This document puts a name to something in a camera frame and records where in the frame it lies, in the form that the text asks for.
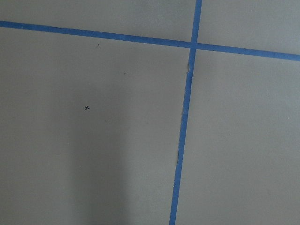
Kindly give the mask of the blue tape vertical strip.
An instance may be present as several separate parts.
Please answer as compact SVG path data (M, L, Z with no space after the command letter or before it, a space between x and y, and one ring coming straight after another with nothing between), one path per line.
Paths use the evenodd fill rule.
M189 114L189 106L190 106L190 98L191 98L192 80L193 80L193 73L194 73L194 66L195 66L196 46L197 46L197 40L199 34L199 24L201 19L201 9L202 9L202 1L197 0L195 2L193 27L192 27L191 41L190 41L190 48L189 48L188 72L186 76L184 99L183 99L183 106L182 106L179 143L178 143L178 155L177 155L177 163L175 167L172 202L171 202L170 217L169 217L170 225L176 224L177 208L178 208L178 201L179 201L179 194L180 194L180 182L181 182L185 141L186 141L186 131L188 125L188 114Z

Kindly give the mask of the blue tape horizontal strip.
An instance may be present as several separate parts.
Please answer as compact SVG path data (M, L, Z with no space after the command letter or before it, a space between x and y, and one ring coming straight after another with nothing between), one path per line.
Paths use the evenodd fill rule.
M142 37L142 36L125 35L125 34L100 32L100 31L92 31L92 30L80 30L80 29L72 29L72 28L59 28L59 27L53 27L47 25L9 22L9 21L1 21L0 26L3 28L33 30L33 31L59 33L59 34L67 34L67 35L74 35L74 36L91 37L91 38L127 41L127 42L134 42L134 43L172 46L172 47L179 47L179 48L193 47L196 50L242 54L242 55L258 56L258 57L274 58L274 59L282 59L282 60L292 60L292 61L300 60L300 56L298 54L272 52L272 51L247 49L247 48L239 48L239 47L231 47L231 46L223 46L223 45L202 44L202 43L192 44L186 41L163 39L163 38Z

